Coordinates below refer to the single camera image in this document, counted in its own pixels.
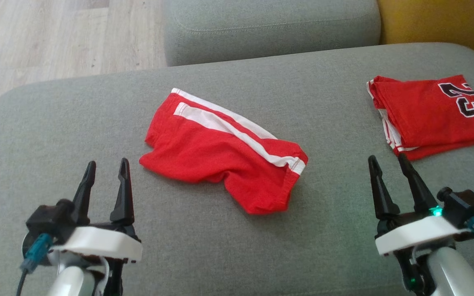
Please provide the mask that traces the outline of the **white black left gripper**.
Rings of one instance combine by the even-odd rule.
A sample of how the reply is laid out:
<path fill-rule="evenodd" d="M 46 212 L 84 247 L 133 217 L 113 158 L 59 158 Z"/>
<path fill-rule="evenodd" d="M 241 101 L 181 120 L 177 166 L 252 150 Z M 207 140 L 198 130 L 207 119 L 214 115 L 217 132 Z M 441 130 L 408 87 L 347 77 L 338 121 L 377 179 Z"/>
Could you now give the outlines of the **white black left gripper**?
<path fill-rule="evenodd" d="M 73 198 L 72 219 L 77 225 L 89 225 L 88 209 L 95 182 L 96 162 L 90 161 Z M 118 173 L 120 186 L 110 221 L 118 225 L 134 223 L 134 206 L 130 163 L 121 159 Z M 53 245 L 53 251 L 68 251 L 85 256 L 98 256 L 128 262 L 142 259 L 142 243 L 122 232 L 98 227 L 77 227 L 64 244 Z"/>

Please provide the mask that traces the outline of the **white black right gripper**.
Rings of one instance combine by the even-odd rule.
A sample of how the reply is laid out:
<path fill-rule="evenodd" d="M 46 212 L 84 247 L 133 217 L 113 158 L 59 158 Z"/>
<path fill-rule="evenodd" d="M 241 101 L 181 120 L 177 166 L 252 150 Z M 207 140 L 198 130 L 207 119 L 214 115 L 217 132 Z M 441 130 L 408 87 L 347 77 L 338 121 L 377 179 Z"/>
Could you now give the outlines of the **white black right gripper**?
<path fill-rule="evenodd" d="M 438 202 L 431 191 L 405 153 L 400 153 L 397 159 L 401 171 L 409 183 L 414 200 L 414 211 L 416 213 L 432 213 L 432 209 L 438 207 Z M 403 226 L 396 226 L 394 221 L 390 219 L 400 214 L 400 208 L 393 203 L 390 197 L 376 156 L 371 155 L 367 162 L 375 216 L 377 219 L 387 219 L 380 221 L 377 226 L 378 235 L 375 238 L 375 244 L 380 256 L 386 256 L 408 248 L 413 248 L 413 252 L 417 252 L 453 247 L 456 236 L 466 236 L 472 232 L 467 227 L 458 229 L 442 216 L 425 217 Z"/>

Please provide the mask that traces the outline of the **red basketball jersey number 23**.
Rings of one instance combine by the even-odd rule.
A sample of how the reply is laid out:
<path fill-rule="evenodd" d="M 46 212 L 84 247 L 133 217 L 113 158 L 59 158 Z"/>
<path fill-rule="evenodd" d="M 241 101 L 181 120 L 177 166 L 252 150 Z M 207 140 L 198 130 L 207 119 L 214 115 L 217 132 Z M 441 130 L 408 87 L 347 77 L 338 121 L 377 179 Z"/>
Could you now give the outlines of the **red basketball jersey number 23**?
<path fill-rule="evenodd" d="M 474 90 L 463 75 L 405 82 L 376 76 L 366 87 L 396 156 L 414 161 L 474 146 Z"/>

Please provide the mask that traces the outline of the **red shorts with white stripes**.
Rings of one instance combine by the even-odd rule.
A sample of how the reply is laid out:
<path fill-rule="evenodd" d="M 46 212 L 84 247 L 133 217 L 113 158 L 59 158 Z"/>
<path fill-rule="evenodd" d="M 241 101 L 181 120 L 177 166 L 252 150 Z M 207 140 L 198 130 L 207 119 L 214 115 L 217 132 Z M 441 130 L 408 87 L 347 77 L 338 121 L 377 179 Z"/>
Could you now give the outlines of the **red shorts with white stripes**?
<path fill-rule="evenodd" d="M 187 183 L 223 183 L 248 214 L 288 209 L 308 163 L 299 144 L 280 140 L 253 121 L 174 88 L 146 134 L 145 169 Z"/>

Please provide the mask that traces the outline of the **yellow and grey sofa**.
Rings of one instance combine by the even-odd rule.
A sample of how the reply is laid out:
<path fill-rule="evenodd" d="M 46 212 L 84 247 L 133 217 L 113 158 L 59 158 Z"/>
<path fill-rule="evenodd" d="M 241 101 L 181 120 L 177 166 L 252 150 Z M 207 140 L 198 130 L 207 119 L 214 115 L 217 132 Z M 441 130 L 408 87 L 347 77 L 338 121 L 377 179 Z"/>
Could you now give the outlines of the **yellow and grey sofa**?
<path fill-rule="evenodd" d="M 64 79 L 0 97 L 0 296 L 20 278 L 25 221 L 72 199 L 96 161 L 89 216 L 108 221 L 120 162 L 130 162 L 142 261 L 123 272 L 126 296 L 412 296 L 393 257 L 380 257 L 367 158 L 374 154 L 402 212 L 407 179 L 387 145 L 366 82 L 463 75 L 474 51 L 395 44 Z M 309 162 L 284 213 L 246 214 L 222 184 L 187 184 L 139 165 L 153 114 L 173 88 L 230 109 Z"/>

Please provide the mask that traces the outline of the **yellow sofa back cushion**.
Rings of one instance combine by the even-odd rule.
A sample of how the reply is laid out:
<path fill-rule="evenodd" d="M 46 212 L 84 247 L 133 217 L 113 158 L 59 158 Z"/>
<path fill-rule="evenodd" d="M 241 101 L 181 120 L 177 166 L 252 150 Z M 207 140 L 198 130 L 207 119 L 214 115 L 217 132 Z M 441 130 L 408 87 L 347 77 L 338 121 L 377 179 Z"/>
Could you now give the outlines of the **yellow sofa back cushion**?
<path fill-rule="evenodd" d="M 474 0 L 377 0 L 381 43 L 447 42 L 474 50 Z"/>

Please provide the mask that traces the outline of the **grey sofa seat cushion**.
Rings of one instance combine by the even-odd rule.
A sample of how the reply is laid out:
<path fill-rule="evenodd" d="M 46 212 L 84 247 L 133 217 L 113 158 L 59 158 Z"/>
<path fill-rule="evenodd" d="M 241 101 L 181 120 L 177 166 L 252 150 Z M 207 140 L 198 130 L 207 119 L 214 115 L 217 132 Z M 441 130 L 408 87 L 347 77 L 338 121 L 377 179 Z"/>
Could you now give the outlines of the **grey sofa seat cushion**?
<path fill-rule="evenodd" d="M 377 0 L 162 0 L 168 66 L 378 45 Z"/>

